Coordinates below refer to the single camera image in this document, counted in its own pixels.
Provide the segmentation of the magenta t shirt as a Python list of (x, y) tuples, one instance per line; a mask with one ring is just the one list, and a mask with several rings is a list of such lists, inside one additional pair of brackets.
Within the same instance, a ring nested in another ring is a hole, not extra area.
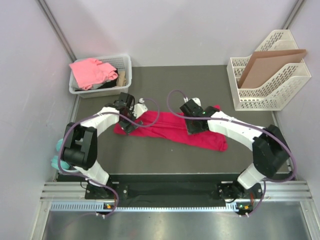
[(174, 116), (170, 112), (161, 112), (155, 124), (147, 128), (139, 127), (129, 135), (135, 137), (161, 138), (219, 152), (225, 152), (228, 149), (227, 139), (224, 135), (211, 131), (188, 134), (185, 120)]

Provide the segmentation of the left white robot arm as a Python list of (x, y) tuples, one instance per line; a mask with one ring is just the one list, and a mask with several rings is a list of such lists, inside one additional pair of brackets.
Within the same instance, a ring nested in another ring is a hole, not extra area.
[(113, 185), (108, 183), (110, 175), (97, 160), (99, 135), (116, 124), (130, 134), (137, 129), (132, 123), (147, 111), (144, 100), (136, 103), (134, 96), (122, 92), (117, 100), (106, 104), (92, 117), (67, 125), (60, 158), (87, 179), (89, 197), (106, 199), (114, 191)]

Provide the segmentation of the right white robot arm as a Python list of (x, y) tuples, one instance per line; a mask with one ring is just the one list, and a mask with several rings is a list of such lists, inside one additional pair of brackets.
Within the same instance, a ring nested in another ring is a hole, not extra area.
[(280, 129), (249, 125), (225, 114), (216, 107), (203, 109), (198, 98), (184, 98), (180, 107), (188, 134), (213, 132), (231, 138), (252, 151), (253, 162), (231, 185), (220, 190), (222, 196), (245, 198), (252, 187), (265, 178), (272, 178), (289, 159), (289, 147)]

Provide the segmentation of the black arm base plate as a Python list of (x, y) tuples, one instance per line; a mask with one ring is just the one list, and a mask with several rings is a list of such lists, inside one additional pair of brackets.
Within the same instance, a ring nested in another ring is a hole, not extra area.
[(262, 198), (262, 186), (254, 185), (244, 197), (227, 198), (220, 190), (237, 179), (235, 173), (175, 173), (175, 174), (113, 174), (107, 182), (116, 193), (108, 198), (87, 200), (114, 200), (119, 207), (222, 207), (226, 203), (257, 202)]

